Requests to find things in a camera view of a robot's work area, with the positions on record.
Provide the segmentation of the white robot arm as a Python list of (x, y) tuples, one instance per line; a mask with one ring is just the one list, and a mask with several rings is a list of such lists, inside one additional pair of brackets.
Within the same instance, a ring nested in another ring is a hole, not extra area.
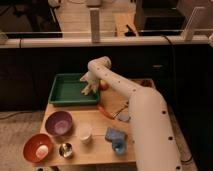
[(183, 171), (167, 103), (154, 88), (144, 87), (110, 70), (104, 56), (91, 60), (80, 78), (87, 82), (82, 93), (95, 92), (99, 80), (106, 81), (129, 101), (131, 130), (138, 171)]

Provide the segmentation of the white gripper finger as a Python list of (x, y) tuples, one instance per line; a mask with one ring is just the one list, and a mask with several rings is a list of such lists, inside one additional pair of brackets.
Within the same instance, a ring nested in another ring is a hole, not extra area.
[(90, 93), (90, 85), (87, 85), (85, 88), (83, 88), (83, 90), (81, 91), (81, 93), (83, 94), (83, 95), (88, 95), (89, 93)]
[(94, 94), (97, 93), (97, 86), (90, 86), (90, 92), (93, 92)]

